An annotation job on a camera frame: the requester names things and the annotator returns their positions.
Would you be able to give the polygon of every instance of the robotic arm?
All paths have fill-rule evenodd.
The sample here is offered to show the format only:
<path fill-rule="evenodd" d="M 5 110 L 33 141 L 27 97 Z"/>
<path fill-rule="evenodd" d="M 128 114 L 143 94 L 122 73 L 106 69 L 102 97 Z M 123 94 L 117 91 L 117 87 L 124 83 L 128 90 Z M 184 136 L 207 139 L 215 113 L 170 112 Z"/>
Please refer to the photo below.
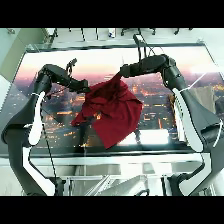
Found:
<path fill-rule="evenodd" d="M 77 93 L 88 92 L 87 80 L 78 81 L 70 77 L 76 59 L 68 64 L 66 70 L 47 64 L 39 71 L 34 91 L 27 104 L 6 125 L 2 140 L 8 144 L 9 161 L 26 195 L 62 195 L 63 182 L 57 178 L 48 179 L 30 162 L 30 151 L 41 137 L 43 129 L 41 103 L 51 89 L 52 83 L 68 87 Z"/>
<path fill-rule="evenodd" d="M 201 153 L 203 164 L 191 174 L 173 175 L 169 180 L 173 195 L 194 195 L 205 189 L 223 169 L 224 131 L 220 119 L 201 106 L 186 89 L 186 83 L 175 61 L 165 54 L 145 57 L 138 63 L 124 65 L 119 74 L 125 78 L 160 72 L 163 83 L 176 97 L 182 111 L 182 123 L 192 149 Z M 52 83 L 70 91 L 89 91 L 86 80 L 77 81 L 56 65 L 45 65 L 38 73 L 34 92 L 25 107 L 17 113 L 2 132 L 8 144 L 9 161 L 27 195 L 62 195 L 63 182 L 44 177 L 30 162 L 30 150 L 39 142 L 42 121 L 41 102 Z"/>

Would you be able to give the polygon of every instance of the white floor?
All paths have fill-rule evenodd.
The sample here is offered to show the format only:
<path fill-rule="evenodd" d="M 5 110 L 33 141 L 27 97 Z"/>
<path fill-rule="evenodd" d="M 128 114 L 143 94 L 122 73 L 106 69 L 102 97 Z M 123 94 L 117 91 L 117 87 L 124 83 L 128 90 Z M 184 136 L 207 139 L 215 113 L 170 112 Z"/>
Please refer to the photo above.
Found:
<path fill-rule="evenodd" d="M 74 43 L 79 42 L 80 45 L 86 46 L 88 43 L 83 42 L 81 28 L 71 28 L 72 32 L 69 32 L 68 28 L 59 28 L 58 37 L 55 37 L 53 43 Z M 199 39 L 204 40 L 207 44 L 207 47 L 215 59 L 216 63 L 220 66 L 220 71 L 224 72 L 224 28 L 194 28 L 192 31 L 189 31 L 187 28 L 180 29 L 178 35 L 174 35 L 174 28 L 158 28 L 156 30 L 156 35 L 152 35 L 152 30 L 148 28 L 142 28 L 142 34 L 148 43 L 195 43 Z M 132 39 L 134 33 L 137 33 L 136 29 L 125 31 L 124 36 L 120 35 L 121 28 L 117 28 L 116 40 L 126 40 Z M 96 30 L 95 28 L 84 28 L 84 35 L 86 41 L 97 42 L 96 40 Z M 98 28 L 99 42 L 102 43 L 103 40 L 109 40 L 108 29 L 107 28 Z M 4 102 L 7 90 L 10 83 L 5 80 L 0 75 L 0 110 Z M 62 173 L 69 173 L 72 175 L 73 169 L 60 168 Z M 43 168 L 46 175 L 52 174 L 51 168 Z M 0 195 L 21 195 L 21 188 L 17 182 L 16 177 L 11 171 L 10 167 L 1 167 L 0 168 Z M 216 180 L 216 190 L 219 194 L 224 195 L 224 174 L 220 174 Z"/>

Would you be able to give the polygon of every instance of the table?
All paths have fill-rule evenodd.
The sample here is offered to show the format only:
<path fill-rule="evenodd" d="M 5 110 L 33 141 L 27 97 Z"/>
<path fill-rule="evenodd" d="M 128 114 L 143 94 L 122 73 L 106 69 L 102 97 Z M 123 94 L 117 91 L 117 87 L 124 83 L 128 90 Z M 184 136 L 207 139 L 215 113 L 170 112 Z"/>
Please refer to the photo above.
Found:
<path fill-rule="evenodd" d="M 178 67 L 189 84 L 198 77 L 196 73 L 190 72 L 190 68 L 193 68 L 193 65 L 202 65 L 205 62 L 213 63 L 203 44 L 169 44 L 160 46 L 163 47 L 165 53 L 176 59 Z M 8 93 L 2 113 L 0 114 L 0 130 L 4 128 L 10 117 L 25 105 L 32 93 L 35 72 L 45 63 L 56 63 L 63 67 L 70 60 L 67 61 L 68 58 L 71 58 L 71 55 L 76 55 L 78 63 L 73 71 L 74 78 L 86 78 L 93 85 L 110 79 L 113 74 L 116 74 L 123 62 L 133 63 L 138 60 L 137 49 L 134 44 L 69 48 L 67 51 L 66 49 L 50 52 L 49 50 L 43 50 L 41 53 L 33 53 L 34 51 L 30 53 L 28 51 L 24 56 L 20 69 Z M 33 67 L 29 68 L 28 64 L 32 63 Z M 77 115 L 81 110 L 84 95 L 64 91 L 56 97 L 52 97 L 51 101 L 43 104 L 44 122 L 46 123 L 50 146 L 53 147 L 52 155 L 54 157 L 82 157 L 84 150 L 85 155 L 89 156 L 136 155 L 136 153 L 192 153 L 190 147 L 178 142 L 175 121 L 167 98 L 167 95 L 171 92 L 162 85 L 160 75 L 146 75 L 124 81 L 144 105 L 139 122 L 139 130 L 166 129 L 169 132 L 168 144 L 139 145 L 135 142 L 128 146 L 116 145 L 109 150 L 105 150 L 101 140 L 91 126 L 83 125 L 81 128 L 69 126 L 74 115 Z M 216 91 L 216 95 L 220 97 L 217 102 L 217 114 L 220 118 L 224 118 L 224 108 L 222 106 L 224 105 L 224 87 L 220 74 L 211 73 L 205 76 L 205 79 L 202 79 L 197 84 L 197 87 L 206 85 L 212 85 Z M 58 88 L 60 87 L 55 84 L 52 91 Z M 36 158 L 48 157 L 44 136 L 42 136 L 38 145 L 33 148 L 32 155 Z M 7 146 L 2 142 L 0 142 L 0 156 L 7 157 Z"/>

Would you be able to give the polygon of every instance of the dark red fabric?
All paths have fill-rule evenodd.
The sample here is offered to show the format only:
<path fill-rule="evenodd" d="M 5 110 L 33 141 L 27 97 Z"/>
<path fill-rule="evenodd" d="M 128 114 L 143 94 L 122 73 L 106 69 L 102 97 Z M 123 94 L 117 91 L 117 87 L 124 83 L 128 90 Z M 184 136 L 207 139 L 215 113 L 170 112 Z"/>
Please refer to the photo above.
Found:
<path fill-rule="evenodd" d="M 93 123 L 93 128 L 109 148 L 133 132 L 138 124 L 142 103 L 120 80 L 119 74 L 111 80 L 91 86 L 78 116 L 71 122 L 77 126 L 87 121 L 87 117 L 101 112 L 101 119 Z"/>

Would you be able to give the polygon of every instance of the red cloth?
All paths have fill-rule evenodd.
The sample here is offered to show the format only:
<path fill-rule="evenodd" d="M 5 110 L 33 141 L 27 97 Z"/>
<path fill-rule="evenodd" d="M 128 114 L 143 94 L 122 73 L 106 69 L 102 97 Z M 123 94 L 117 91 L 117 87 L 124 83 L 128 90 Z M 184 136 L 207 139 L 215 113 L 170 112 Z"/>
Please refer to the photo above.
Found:
<path fill-rule="evenodd" d="M 111 80 L 91 86 L 78 116 L 71 122 L 77 126 L 87 121 L 87 117 L 101 112 L 101 119 L 93 123 L 93 128 L 109 148 L 133 132 L 138 124 L 142 103 L 120 80 L 119 74 Z"/>

